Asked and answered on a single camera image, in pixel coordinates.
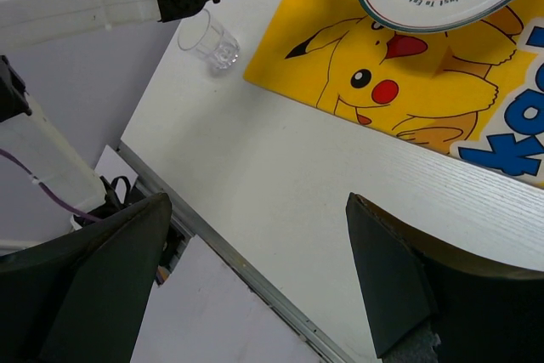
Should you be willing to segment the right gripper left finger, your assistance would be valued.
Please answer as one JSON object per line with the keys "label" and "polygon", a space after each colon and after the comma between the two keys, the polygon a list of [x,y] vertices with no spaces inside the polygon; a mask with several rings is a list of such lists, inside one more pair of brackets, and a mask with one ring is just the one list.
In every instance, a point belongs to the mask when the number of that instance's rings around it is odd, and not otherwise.
{"label": "right gripper left finger", "polygon": [[3,362],[128,362],[154,281],[129,275],[104,220],[1,258]]}

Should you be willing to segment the yellow pikachu cloth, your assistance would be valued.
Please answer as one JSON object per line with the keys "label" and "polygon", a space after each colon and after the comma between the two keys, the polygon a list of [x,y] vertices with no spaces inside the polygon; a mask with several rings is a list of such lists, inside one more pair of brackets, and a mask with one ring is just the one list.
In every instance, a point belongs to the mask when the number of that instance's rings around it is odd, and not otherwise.
{"label": "yellow pikachu cloth", "polygon": [[543,184],[543,0],[469,26],[406,34],[358,0],[281,0],[245,79],[534,186]]}

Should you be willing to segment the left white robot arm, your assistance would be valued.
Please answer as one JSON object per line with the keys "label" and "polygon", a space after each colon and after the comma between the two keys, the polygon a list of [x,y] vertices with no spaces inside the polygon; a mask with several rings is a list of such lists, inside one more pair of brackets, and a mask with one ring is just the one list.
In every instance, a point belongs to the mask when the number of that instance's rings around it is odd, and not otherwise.
{"label": "left white robot arm", "polygon": [[[219,0],[1,0],[1,52],[146,21],[189,18]],[[122,209],[114,190],[46,119],[7,58],[1,60],[1,155],[82,224]]]}

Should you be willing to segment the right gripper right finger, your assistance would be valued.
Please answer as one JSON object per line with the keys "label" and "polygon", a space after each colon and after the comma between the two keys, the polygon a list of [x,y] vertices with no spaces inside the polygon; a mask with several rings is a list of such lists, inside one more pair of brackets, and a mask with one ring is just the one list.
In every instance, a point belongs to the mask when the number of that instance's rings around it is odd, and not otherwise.
{"label": "right gripper right finger", "polygon": [[540,362],[543,274],[480,257],[351,194],[348,235],[383,362]]}

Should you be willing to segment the clear glass cup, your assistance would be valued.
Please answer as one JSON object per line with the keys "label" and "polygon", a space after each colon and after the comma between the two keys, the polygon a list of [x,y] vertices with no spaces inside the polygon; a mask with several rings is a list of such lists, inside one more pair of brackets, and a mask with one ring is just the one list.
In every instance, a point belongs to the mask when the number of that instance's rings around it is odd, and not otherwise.
{"label": "clear glass cup", "polygon": [[207,9],[180,21],[177,43],[212,71],[228,70],[240,55],[238,41]]}

